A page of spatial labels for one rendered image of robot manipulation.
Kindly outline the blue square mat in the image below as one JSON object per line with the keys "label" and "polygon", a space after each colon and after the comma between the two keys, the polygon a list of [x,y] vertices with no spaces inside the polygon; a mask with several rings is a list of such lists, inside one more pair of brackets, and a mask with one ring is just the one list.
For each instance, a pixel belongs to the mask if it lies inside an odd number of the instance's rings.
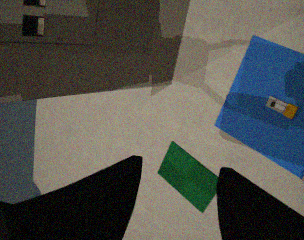
{"label": "blue square mat", "polygon": [[[265,107],[268,97],[296,105],[292,117]],[[252,35],[215,127],[304,177],[304,55]]]}

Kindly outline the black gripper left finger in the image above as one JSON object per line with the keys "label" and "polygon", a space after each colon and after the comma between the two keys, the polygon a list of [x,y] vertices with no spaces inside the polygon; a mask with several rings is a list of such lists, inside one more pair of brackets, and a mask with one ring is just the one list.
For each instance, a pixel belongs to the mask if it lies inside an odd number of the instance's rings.
{"label": "black gripper left finger", "polygon": [[0,240],[121,240],[141,175],[141,156],[133,155],[47,195],[0,201]]}

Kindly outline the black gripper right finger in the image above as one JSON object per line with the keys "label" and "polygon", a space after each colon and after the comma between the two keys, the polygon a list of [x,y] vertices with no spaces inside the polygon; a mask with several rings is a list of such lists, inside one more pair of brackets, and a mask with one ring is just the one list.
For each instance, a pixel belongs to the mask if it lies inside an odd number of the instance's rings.
{"label": "black gripper right finger", "polygon": [[221,240],[304,240],[304,216],[229,167],[216,184]]}

